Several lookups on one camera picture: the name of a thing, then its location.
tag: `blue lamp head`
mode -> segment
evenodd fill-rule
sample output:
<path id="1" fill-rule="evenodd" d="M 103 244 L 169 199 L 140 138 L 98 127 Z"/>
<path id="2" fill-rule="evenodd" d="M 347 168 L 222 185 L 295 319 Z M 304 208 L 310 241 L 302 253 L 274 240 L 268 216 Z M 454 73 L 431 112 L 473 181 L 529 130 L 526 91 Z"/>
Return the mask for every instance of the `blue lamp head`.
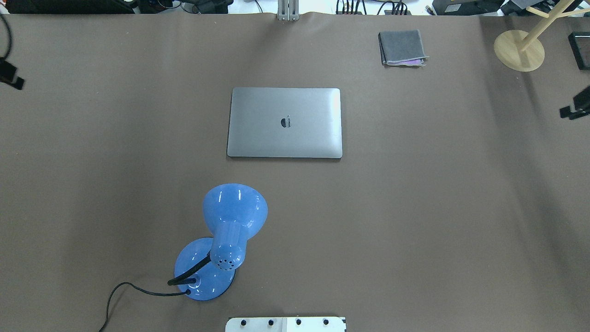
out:
<path id="1" fill-rule="evenodd" d="M 244 262 L 248 239 L 264 225 L 268 206 L 264 197 L 247 185 L 222 184 L 205 195 L 203 215 L 213 233 L 211 262 L 233 271 Z"/>

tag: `laptop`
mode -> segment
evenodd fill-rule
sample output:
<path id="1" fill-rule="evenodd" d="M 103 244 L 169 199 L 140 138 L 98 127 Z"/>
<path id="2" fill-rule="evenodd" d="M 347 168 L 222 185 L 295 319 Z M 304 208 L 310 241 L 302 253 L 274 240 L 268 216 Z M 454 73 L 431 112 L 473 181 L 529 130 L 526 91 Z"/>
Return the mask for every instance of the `laptop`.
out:
<path id="1" fill-rule="evenodd" d="M 234 88 L 227 155 L 342 158 L 340 89 Z"/>

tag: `white bracket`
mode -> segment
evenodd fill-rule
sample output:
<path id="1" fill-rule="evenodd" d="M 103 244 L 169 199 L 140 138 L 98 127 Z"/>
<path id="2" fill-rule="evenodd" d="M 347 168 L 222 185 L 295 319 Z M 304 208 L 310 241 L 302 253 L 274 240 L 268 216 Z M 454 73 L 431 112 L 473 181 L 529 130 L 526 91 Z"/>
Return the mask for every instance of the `white bracket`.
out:
<path id="1" fill-rule="evenodd" d="M 297 21 L 299 0 L 278 0 L 277 18 L 279 21 Z"/>
<path id="2" fill-rule="evenodd" d="M 225 332 L 346 332 L 346 317 L 230 318 Z"/>

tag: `blue lamp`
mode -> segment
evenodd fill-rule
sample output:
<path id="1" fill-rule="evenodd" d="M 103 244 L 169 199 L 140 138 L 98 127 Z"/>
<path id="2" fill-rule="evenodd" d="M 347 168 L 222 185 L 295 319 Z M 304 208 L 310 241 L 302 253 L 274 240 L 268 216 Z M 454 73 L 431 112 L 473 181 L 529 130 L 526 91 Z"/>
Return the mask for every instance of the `blue lamp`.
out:
<path id="1" fill-rule="evenodd" d="M 253 188 L 237 183 L 209 190 L 203 200 L 203 215 L 213 234 L 189 243 L 178 255 L 174 279 L 186 296 L 207 301 L 223 294 L 244 263 L 246 244 L 264 225 L 268 206 Z"/>

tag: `apple logo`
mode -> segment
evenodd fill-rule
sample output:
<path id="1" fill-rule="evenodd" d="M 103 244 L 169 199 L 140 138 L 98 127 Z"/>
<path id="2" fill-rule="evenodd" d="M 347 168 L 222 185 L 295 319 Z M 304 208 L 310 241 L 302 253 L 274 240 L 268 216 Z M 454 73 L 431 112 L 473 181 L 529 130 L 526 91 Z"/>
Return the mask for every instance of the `apple logo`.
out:
<path id="1" fill-rule="evenodd" d="M 281 126 L 283 128 L 290 128 L 291 127 L 291 116 L 287 115 L 286 118 L 281 119 Z"/>

